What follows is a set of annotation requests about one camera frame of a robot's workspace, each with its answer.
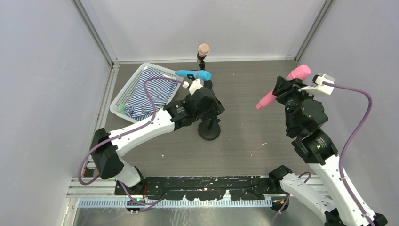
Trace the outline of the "black microphone stand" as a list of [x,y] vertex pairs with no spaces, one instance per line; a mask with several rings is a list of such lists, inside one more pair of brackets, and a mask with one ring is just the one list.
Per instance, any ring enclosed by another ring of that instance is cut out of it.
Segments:
[[[197,61],[199,62],[199,67],[201,70],[205,70],[205,61],[204,61],[205,58],[206,58],[206,55],[201,54],[200,52],[197,53]],[[204,87],[206,87],[208,89],[212,89],[212,87],[213,87],[213,83],[211,80],[204,81],[203,85],[204,85]]]
[[198,134],[206,141],[213,141],[221,134],[220,120],[217,117],[203,119],[198,127]]

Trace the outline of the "pink microphone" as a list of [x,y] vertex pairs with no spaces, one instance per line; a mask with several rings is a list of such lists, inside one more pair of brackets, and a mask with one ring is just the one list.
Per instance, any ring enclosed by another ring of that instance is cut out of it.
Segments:
[[[300,65],[294,70],[292,70],[285,80],[290,81],[293,79],[305,80],[311,74],[311,69],[307,65]],[[276,96],[273,95],[273,90],[271,90],[266,96],[264,96],[257,104],[256,109],[260,110],[267,105],[271,104],[276,100]]]

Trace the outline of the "blue microphone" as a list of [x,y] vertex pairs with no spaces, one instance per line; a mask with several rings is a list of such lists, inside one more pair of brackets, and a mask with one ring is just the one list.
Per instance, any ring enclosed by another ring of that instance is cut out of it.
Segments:
[[211,73],[205,70],[193,71],[193,70],[178,70],[175,71],[175,75],[179,77],[186,77],[191,80],[201,79],[208,81],[211,79]]

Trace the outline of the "beige microphone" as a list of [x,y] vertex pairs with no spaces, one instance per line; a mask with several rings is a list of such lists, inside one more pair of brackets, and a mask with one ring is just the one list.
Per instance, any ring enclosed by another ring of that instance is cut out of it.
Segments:
[[197,52],[197,62],[204,61],[210,51],[209,45],[206,43],[200,44]]

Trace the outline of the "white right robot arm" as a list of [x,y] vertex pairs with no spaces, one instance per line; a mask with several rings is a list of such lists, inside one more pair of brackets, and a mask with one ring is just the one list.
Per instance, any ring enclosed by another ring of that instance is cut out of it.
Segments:
[[295,152],[318,175],[328,192],[324,196],[282,165],[269,173],[275,186],[295,196],[318,215],[326,226],[384,226],[387,218],[374,212],[357,192],[343,168],[343,153],[321,129],[328,121],[316,92],[331,94],[335,88],[327,75],[316,75],[313,86],[299,78],[278,77],[273,95],[285,107],[286,135]]

